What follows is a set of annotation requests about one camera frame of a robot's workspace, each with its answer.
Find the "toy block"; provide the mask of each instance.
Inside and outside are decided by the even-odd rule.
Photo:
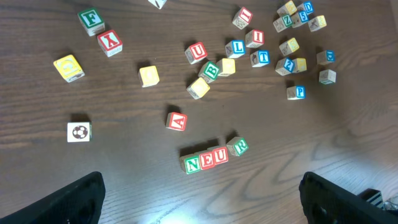
[[[92,37],[105,30],[105,22],[96,8],[86,9],[78,13],[80,23],[85,28],[87,34]]]
[[[248,144],[242,137],[233,138],[226,144],[226,147],[228,148],[229,152],[234,156],[242,156],[242,154],[249,149]]]
[[[279,49],[284,56],[290,55],[300,48],[299,43],[297,43],[296,38],[291,38],[290,40],[279,45]]]
[[[326,26],[325,16],[317,16],[308,22],[308,26],[310,27],[311,32],[315,32],[320,30]]]
[[[321,71],[319,73],[319,82],[324,85],[336,83],[336,75],[337,73],[330,69]]]
[[[246,53],[243,40],[232,40],[225,45],[226,57],[238,58]]]
[[[206,81],[203,78],[198,78],[190,86],[188,86],[187,91],[195,100],[197,100],[202,98],[207,91],[209,91],[209,89],[210,86],[207,85]]]
[[[277,32],[282,32],[283,30],[286,30],[287,28],[291,27],[293,25],[292,18],[290,15],[284,15],[281,18],[277,19],[274,21],[274,27]]]
[[[289,58],[284,58],[279,60],[276,64],[275,72],[279,73],[279,75],[288,75],[293,73],[294,71],[294,62]]]
[[[156,66],[149,66],[140,68],[138,72],[138,79],[143,88],[158,84],[159,75]]]
[[[199,71],[198,77],[202,77],[207,83],[211,83],[217,79],[220,69],[213,62],[207,62]]]
[[[166,4],[167,0],[148,0],[150,3],[152,3],[154,6],[156,6],[158,9],[162,9],[164,4]]]
[[[332,50],[326,50],[324,52],[317,53],[317,62],[319,65],[327,65],[335,62],[335,52]]]
[[[190,154],[180,157],[180,165],[186,174],[193,174],[201,171],[198,155]]]
[[[293,60],[294,70],[293,73],[307,71],[307,61],[305,58],[296,58]]]
[[[251,18],[253,17],[253,13],[251,13],[245,7],[242,7],[239,12],[235,14],[232,23],[239,29],[243,29],[249,25]]]
[[[292,27],[298,28],[298,27],[302,26],[303,24],[308,23],[309,20],[310,19],[308,18],[307,13],[305,11],[300,11],[292,16],[292,21],[293,21]]]
[[[263,67],[270,64],[268,50],[258,50],[250,55],[250,61],[252,67]]]
[[[284,15],[293,15],[297,11],[296,6],[294,5],[293,1],[289,1],[280,7],[276,12],[280,17]]]
[[[218,76],[220,77],[228,77],[235,73],[235,60],[223,58],[217,62],[218,68],[220,71],[218,72]]]
[[[216,161],[214,158],[213,151],[204,150],[204,151],[196,152],[195,155],[199,156],[201,170],[211,169],[216,166]]]
[[[123,50],[123,43],[114,30],[109,30],[98,35],[97,39],[99,46],[108,57],[111,57]]]
[[[303,2],[301,5],[297,6],[298,11],[305,11],[308,15],[313,13],[312,3],[310,1]]]
[[[305,99],[304,86],[292,86],[286,89],[288,100],[301,100]]]
[[[264,44],[264,32],[259,30],[252,30],[246,34],[246,47],[258,48]]]
[[[167,115],[166,128],[176,131],[185,131],[187,125],[187,115],[171,112]]]
[[[216,165],[228,162],[228,150],[226,146],[215,146],[207,149],[213,151],[214,161]]]
[[[189,46],[185,51],[185,55],[187,56],[189,63],[192,65],[207,57],[207,52],[203,43],[199,42]]]
[[[85,76],[83,69],[73,55],[68,55],[54,61],[54,66],[68,83]]]
[[[69,122],[67,127],[68,142],[88,142],[91,139],[90,122]]]

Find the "dark wooden tabletop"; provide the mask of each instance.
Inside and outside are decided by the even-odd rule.
[[[277,33],[282,1],[146,0],[0,2],[0,217],[100,171],[106,198],[100,223],[306,223],[298,186],[306,171],[358,194],[398,192],[398,35],[388,0],[313,0],[327,27]],[[107,58],[77,12],[97,7],[123,51]],[[247,29],[231,21],[253,12]],[[190,65],[187,45],[204,43],[208,60],[224,45],[263,30],[271,65],[221,77],[200,100],[186,91],[205,61]],[[291,58],[308,71],[280,76],[278,46],[295,37]],[[316,53],[334,50],[335,85],[321,85]],[[53,61],[72,53],[86,76],[67,83]],[[156,65],[160,82],[141,88],[137,70]],[[286,86],[305,85],[305,100]],[[188,115],[184,132],[165,128],[169,111]],[[89,118],[93,139],[67,143],[71,120]],[[249,150],[192,175],[179,156],[243,136]]]

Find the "wooden surface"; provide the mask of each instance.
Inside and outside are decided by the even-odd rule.
[[[388,0],[313,0],[328,26],[278,34],[282,1],[2,0],[0,2],[0,217],[92,172],[106,198],[100,223],[306,223],[298,186],[306,171],[358,194],[398,192],[398,35]],[[98,8],[123,52],[107,58],[77,12]],[[231,20],[238,6],[254,13],[272,65],[211,84],[201,100],[185,90],[201,63],[188,44],[202,41],[208,59],[243,39]],[[308,72],[274,71],[278,46],[295,37]],[[317,83],[316,53],[332,49],[337,84]],[[86,77],[68,84],[52,62],[73,53]],[[137,70],[156,65],[160,83],[141,88]],[[307,99],[286,100],[286,86],[305,85]],[[170,110],[188,115],[185,132],[165,128]],[[89,143],[67,144],[71,119],[93,124]],[[227,164],[185,175],[178,158],[244,136],[250,149]]]

